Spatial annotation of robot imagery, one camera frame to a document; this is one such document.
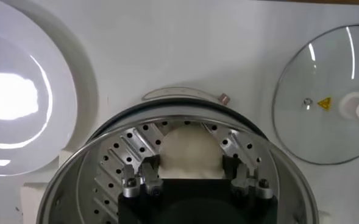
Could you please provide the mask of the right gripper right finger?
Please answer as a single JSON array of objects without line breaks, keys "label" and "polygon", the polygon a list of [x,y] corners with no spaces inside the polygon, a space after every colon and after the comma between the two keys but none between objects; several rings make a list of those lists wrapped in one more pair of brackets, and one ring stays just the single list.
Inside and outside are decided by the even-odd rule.
[{"label": "right gripper right finger", "polygon": [[273,198],[273,190],[267,179],[259,179],[258,169],[251,173],[250,168],[239,158],[223,156],[223,169],[235,191],[241,196],[254,196],[262,200]]}]

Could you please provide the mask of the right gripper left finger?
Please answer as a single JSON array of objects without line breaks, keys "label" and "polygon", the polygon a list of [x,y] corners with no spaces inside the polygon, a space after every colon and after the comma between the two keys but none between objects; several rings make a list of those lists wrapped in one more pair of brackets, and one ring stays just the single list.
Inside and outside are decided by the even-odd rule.
[{"label": "right gripper left finger", "polygon": [[122,194],[126,198],[135,198],[142,192],[150,196],[158,196],[163,189],[163,180],[158,174],[160,156],[150,156],[142,160],[135,172],[133,165],[126,164],[122,168]]}]

